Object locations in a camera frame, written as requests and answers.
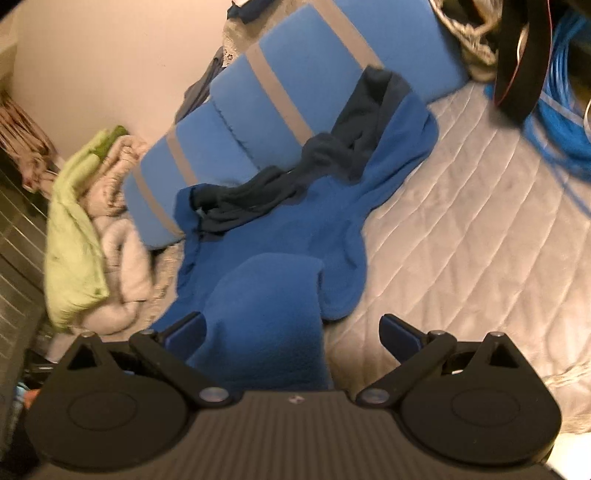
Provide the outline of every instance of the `quilted mattress cover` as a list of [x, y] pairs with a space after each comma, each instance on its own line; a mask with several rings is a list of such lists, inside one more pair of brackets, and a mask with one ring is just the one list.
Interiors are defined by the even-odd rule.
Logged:
[[557, 399], [563, 431], [591, 430], [591, 221], [482, 85], [431, 109], [440, 141], [366, 221], [365, 292], [326, 329], [335, 383], [356, 393], [397, 365], [379, 342], [384, 313], [460, 340], [502, 330]]

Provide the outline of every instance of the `wall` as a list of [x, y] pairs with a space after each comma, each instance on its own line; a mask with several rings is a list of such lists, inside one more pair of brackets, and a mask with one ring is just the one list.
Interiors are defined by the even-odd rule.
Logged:
[[222, 42], [230, 0], [28, 0], [11, 92], [68, 157], [100, 128], [150, 143]]
[[19, 8], [0, 21], [0, 86], [4, 87], [14, 67], [17, 52]]

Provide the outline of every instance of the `gray stripe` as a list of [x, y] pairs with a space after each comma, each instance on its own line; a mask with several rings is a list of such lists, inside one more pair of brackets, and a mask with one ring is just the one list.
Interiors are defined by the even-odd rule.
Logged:
[[141, 193], [141, 196], [144, 198], [145, 202], [152, 210], [152, 213], [156, 216], [156, 218], [162, 223], [162, 226], [166, 228], [171, 234], [174, 236], [183, 236], [183, 231], [178, 227], [176, 222], [168, 216], [166, 211], [162, 208], [162, 206], [158, 203], [158, 200], [152, 194], [150, 187], [144, 180], [144, 176], [142, 175], [142, 171], [140, 165], [135, 166], [131, 172], [135, 178], [135, 182], [138, 185], [138, 190]]
[[364, 39], [355, 25], [336, 5], [334, 0], [316, 0], [314, 8], [332, 29], [349, 53], [359, 63], [362, 69], [368, 65], [383, 67], [384, 64], [375, 54], [372, 47]]
[[170, 153], [174, 158], [174, 162], [176, 163], [179, 172], [183, 176], [187, 187], [191, 187], [199, 183], [199, 180], [193, 173], [191, 164], [187, 160], [187, 157], [185, 157], [183, 147], [181, 147], [181, 144], [178, 141], [176, 125], [173, 125], [173, 127], [166, 134], [166, 144], [170, 149]]
[[314, 135], [312, 129], [301, 116], [300, 111], [291, 101], [290, 96], [268, 64], [264, 53], [258, 43], [252, 45], [246, 51], [246, 59], [251, 65], [257, 80], [263, 90], [281, 115], [287, 128], [294, 134], [300, 145], [304, 145]]

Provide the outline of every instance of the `blue fleece blanket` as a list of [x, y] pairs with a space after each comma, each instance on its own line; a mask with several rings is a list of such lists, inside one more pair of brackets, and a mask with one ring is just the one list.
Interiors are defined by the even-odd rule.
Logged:
[[363, 69], [375, 62], [399, 73], [425, 102], [467, 81], [456, 41], [428, 0], [315, 0], [215, 78], [210, 101], [126, 179], [125, 198], [144, 243], [161, 248], [181, 238], [173, 216], [182, 188], [236, 186], [270, 165], [291, 168], [306, 137], [332, 127]]
[[[404, 83], [396, 75], [391, 82]], [[321, 176], [301, 199], [217, 237], [200, 230], [191, 189], [179, 192], [175, 218], [186, 243], [178, 299], [154, 328], [162, 331], [191, 312], [202, 315], [170, 340], [173, 353], [233, 390], [329, 386], [322, 320], [345, 317], [363, 292], [363, 223], [437, 141], [436, 121], [423, 101], [399, 86], [390, 84], [385, 95], [394, 113], [384, 108], [380, 115], [391, 116], [374, 117], [385, 129], [356, 183]], [[402, 93], [393, 99], [396, 92]], [[373, 133], [366, 129], [359, 138]]]

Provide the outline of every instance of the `fabric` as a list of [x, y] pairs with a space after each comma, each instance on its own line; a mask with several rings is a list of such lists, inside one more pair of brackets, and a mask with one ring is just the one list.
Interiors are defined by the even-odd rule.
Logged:
[[132, 325], [152, 291], [151, 256], [128, 218], [98, 217], [93, 225], [105, 256], [109, 297], [80, 314], [84, 330], [99, 335], [120, 332]]
[[357, 393], [396, 366], [379, 342], [384, 313], [466, 341], [501, 330], [557, 399], [563, 430], [591, 430], [591, 220], [483, 86], [430, 108], [439, 141], [365, 222], [366, 289], [326, 328], [335, 384]]
[[[304, 155], [325, 164], [343, 161], [341, 153], [353, 160], [369, 157], [361, 171], [358, 162], [349, 162], [348, 173], [361, 175], [357, 181], [336, 168], [305, 194], [221, 237], [200, 231], [192, 189], [178, 194], [176, 220], [187, 235], [178, 299], [153, 328], [162, 331], [201, 312], [202, 327], [182, 335], [185, 344], [178, 348], [192, 347], [193, 354], [181, 355], [187, 363], [228, 388], [328, 387], [315, 332], [321, 319], [339, 320], [357, 303], [366, 273], [363, 222], [429, 155], [437, 124], [402, 78], [368, 68], [333, 131], [349, 152], [332, 158], [326, 135], [310, 140]], [[299, 288], [305, 292], [289, 291]], [[298, 336], [292, 330], [296, 319]], [[254, 345], [237, 341], [254, 337]], [[190, 338], [193, 344], [186, 345]], [[266, 358], [268, 349], [274, 353]], [[294, 351], [302, 349], [314, 352], [305, 365], [293, 362]]]
[[276, 0], [247, 0], [242, 6], [232, 2], [228, 9], [228, 18], [239, 18], [242, 23], [255, 21]]
[[[101, 335], [103, 342], [125, 342], [137, 332], [150, 327], [176, 300], [176, 281], [178, 269], [183, 262], [183, 243], [167, 247], [152, 260], [153, 288], [150, 297], [141, 303], [135, 322], [110, 335]], [[76, 337], [86, 331], [82, 327], [71, 327], [72, 333], [57, 333], [51, 340], [45, 357], [50, 362], [58, 362], [71, 347]]]
[[[304, 195], [313, 181], [325, 175], [345, 182], [359, 181], [386, 126], [385, 121], [389, 121], [391, 112], [410, 89], [405, 82], [389, 85], [390, 77], [390, 72], [368, 67], [332, 133], [312, 138], [292, 170], [284, 172], [267, 167], [251, 181], [235, 188], [211, 185], [193, 188], [190, 203], [201, 213], [200, 230], [223, 233], [244, 225], [287, 199]], [[388, 90], [384, 95], [385, 85]], [[377, 108], [376, 101], [382, 97], [388, 105], [387, 111]]]
[[182, 105], [178, 108], [174, 116], [174, 123], [179, 123], [188, 114], [205, 103], [209, 97], [209, 85], [224, 69], [223, 67], [223, 47], [220, 47], [213, 56], [203, 76], [192, 84], [184, 94]]
[[443, 25], [460, 41], [462, 57], [473, 79], [490, 82], [496, 76], [502, 0], [429, 0]]
[[454, 39], [427, 0], [315, 0], [286, 18], [210, 87], [126, 179], [129, 211], [150, 248], [182, 237], [176, 194], [196, 183], [234, 187], [260, 170], [289, 170], [329, 131], [367, 65], [399, 73], [422, 100], [464, 85]]
[[127, 135], [128, 133], [129, 132], [127, 131], [127, 129], [125, 127], [123, 127], [122, 125], [117, 125], [113, 129], [113, 131], [111, 133], [109, 133], [107, 140], [105, 142], [101, 143], [98, 147], [96, 147], [90, 153], [96, 155], [101, 160], [104, 160], [107, 157], [107, 155], [109, 154], [115, 141], [119, 137], [121, 137], [123, 135]]
[[53, 187], [47, 216], [45, 295], [47, 313], [58, 329], [109, 296], [103, 253], [96, 232], [77, 198], [80, 186], [99, 167], [90, 153], [109, 139], [101, 130], [67, 162]]
[[56, 158], [56, 149], [45, 132], [6, 92], [0, 98], [0, 145], [17, 165], [22, 187], [50, 198], [57, 174], [49, 168]]
[[132, 135], [123, 135], [115, 141], [79, 200], [91, 218], [118, 216], [126, 209], [123, 181], [147, 151], [148, 144]]

